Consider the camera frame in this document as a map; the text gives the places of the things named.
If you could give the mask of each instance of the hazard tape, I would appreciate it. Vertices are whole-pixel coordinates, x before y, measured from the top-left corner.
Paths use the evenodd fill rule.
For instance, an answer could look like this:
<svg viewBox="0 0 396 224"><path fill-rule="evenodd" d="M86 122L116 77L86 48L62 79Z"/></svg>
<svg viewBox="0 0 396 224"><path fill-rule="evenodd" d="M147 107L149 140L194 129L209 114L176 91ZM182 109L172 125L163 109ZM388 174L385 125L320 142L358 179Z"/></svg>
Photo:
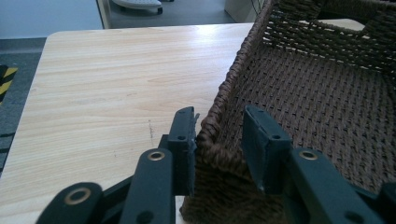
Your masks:
<svg viewBox="0 0 396 224"><path fill-rule="evenodd" d="M12 79L15 77L18 68L9 68L0 65L0 105L3 103L6 92L11 85Z"/></svg>

